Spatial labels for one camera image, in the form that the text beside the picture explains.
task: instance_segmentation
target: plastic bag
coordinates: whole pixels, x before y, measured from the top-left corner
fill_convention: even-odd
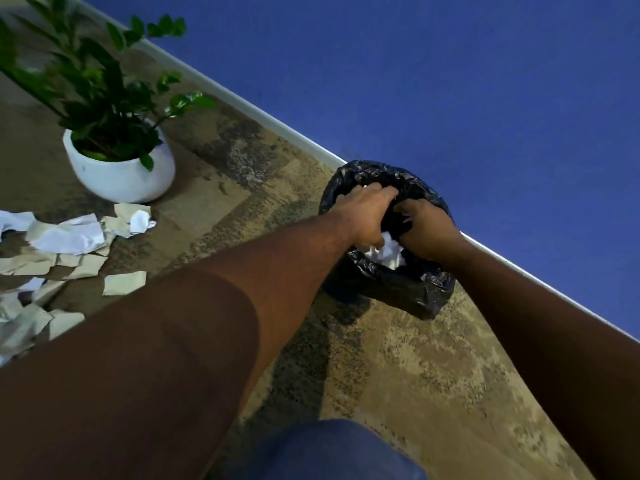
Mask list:
[[[442,197],[420,178],[402,168],[365,160],[354,160],[335,172],[322,195],[320,215],[332,208],[338,195],[349,193],[356,185],[374,182],[398,189],[399,193],[387,209],[381,225],[382,231],[388,231],[395,240],[409,231],[412,225],[404,222],[406,218],[402,214],[393,211],[400,201],[425,198],[451,217]],[[345,287],[422,320],[433,319],[451,297],[456,280],[434,261],[420,259],[409,250],[403,250],[402,254],[406,265],[391,270],[351,248],[334,266],[326,282],[332,288]]]

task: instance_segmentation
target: stained floor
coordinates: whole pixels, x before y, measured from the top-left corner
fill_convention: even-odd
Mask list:
[[[37,43],[27,45],[24,60],[42,62]],[[124,67],[151,79],[162,70],[138,51]],[[178,177],[153,204],[157,227],[116,240],[100,276],[69,283],[53,307],[90,315],[117,299],[100,295],[105,274],[168,273],[317,213],[332,170],[228,105],[171,121],[164,131]],[[53,222],[111,213],[75,179],[62,132],[46,108],[0,79],[0,208]],[[344,305],[320,291],[261,377],[210,477],[232,477],[281,428],[334,417],[370,428],[433,480],[591,478],[460,286],[432,322],[370,300]]]

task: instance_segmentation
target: plant pot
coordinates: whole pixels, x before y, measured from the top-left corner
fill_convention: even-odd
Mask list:
[[[175,176],[175,161],[164,134],[158,135],[163,144],[156,146],[149,156],[154,168],[149,171],[140,160],[103,162],[85,157],[71,141],[71,131],[66,130],[62,142],[78,180],[87,190],[115,203],[142,203],[154,200],[165,193]]]

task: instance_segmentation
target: hand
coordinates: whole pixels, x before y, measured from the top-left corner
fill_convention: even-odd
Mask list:
[[[353,233],[352,244],[380,247],[385,243],[380,222],[396,195],[395,187],[382,188],[377,182],[366,188],[358,185],[349,195],[338,195],[329,214],[340,215],[345,220],[343,225]]]
[[[425,199],[404,200],[394,210],[411,217],[412,228],[400,236],[400,243],[422,259],[450,266],[471,246],[447,213]]]

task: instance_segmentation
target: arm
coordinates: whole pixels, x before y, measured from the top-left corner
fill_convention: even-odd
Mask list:
[[[397,191],[151,281],[0,371],[0,478],[196,479],[256,380]]]
[[[597,478],[640,478],[640,345],[469,243],[425,200],[401,242],[451,270],[549,418]]]

